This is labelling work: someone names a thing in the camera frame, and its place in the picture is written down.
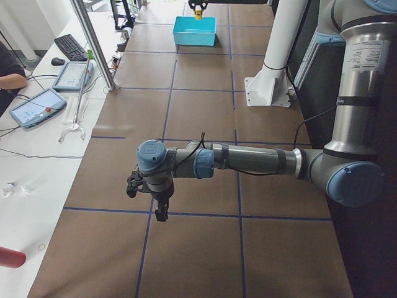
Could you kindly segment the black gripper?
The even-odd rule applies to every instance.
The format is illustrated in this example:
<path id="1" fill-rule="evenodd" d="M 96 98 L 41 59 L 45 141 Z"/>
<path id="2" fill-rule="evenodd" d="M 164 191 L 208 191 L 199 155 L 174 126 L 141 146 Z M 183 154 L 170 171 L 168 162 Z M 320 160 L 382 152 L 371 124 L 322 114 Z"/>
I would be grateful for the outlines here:
<path id="1" fill-rule="evenodd" d="M 155 210 L 156 220 L 158 222 L 166 222 L 168 220 L 169 199 L 174 194 L 174 185 L 171 184 L 167 189 L 161 192 L 153 192 L 152 198 L 158 202 Z"/>
<path id="2" fill-rule="evenodd" d="M 188 0 L 188 5 L 193 11 L 196 10 L 196 7 L 204 11 L 207 8 L 208 0 Z"/>

